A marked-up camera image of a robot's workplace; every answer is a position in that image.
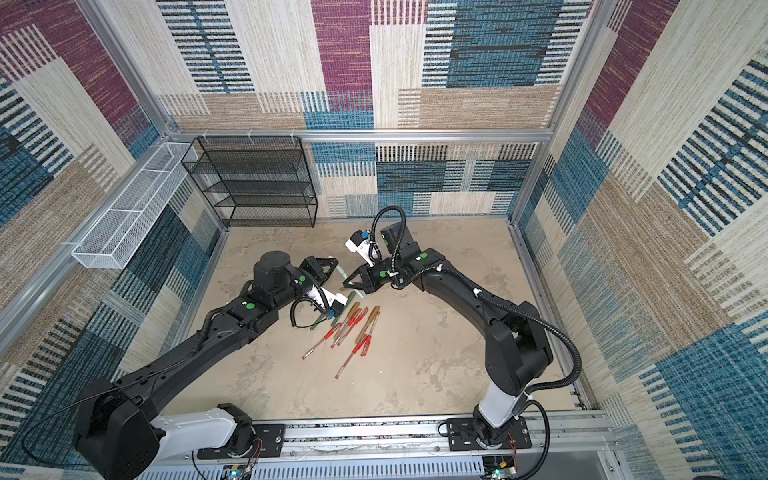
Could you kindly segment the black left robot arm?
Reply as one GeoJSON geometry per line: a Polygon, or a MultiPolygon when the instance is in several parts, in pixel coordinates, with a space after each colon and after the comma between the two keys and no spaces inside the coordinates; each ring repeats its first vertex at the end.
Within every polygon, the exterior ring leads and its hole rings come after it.
{"type": "Polygon", "coordinates": [[[78,396],[73,446],[105,479],[134,479],[169,445],[158,417],[189,384],[255,341],[287,305],[308,301],[328,312],[324,285],[339,262],[309,256],[298,266],[283,251],[262,255],[239,294],[211,310],[202,327],[159,358],[115,382],[97,377],[78,396]]]}

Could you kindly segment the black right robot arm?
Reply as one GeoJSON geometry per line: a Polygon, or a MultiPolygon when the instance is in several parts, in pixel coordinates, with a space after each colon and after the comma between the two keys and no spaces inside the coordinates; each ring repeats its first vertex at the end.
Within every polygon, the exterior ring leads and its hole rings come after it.
{"type": "Polygon", "coordinates": [[[381,233],[388,257],[376,250],[370,232],[358,230],[351,235],[345,247],[360,255],[364,264],[343,286],[372,294],[387,283],[413,285],[444,301],[480,332],[490,384],[473,412],[474,429],[481,446],[497,447],[522,412],[525,388],[553,360],[538,310],[529,302],[517,305],[490,293],[440,252],[421,249],[409,231],[398,240],[400,226],[392,224],[381,233]]]}

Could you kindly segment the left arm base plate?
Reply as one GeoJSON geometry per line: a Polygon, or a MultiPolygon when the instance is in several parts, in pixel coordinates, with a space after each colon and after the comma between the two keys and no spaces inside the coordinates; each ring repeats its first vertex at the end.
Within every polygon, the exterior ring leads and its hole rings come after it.
{"type": "Polygon", "coordinates": [[[224,446],[201,449],[197,460],[254,460],[281,455],[285,424],[254,424],[249,429],[238,427],[224,446]]]}

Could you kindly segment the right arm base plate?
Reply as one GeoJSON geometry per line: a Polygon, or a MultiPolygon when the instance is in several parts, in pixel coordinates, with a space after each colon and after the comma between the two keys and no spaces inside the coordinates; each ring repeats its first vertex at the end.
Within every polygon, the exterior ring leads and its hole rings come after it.
{"type": "Polygon", "coordinates": [[[444,421],[451,451],[529,449],[530,432],[523,417],[511,418],[501,427],[492,427],[481,417],[453,417],[444,421]]]}

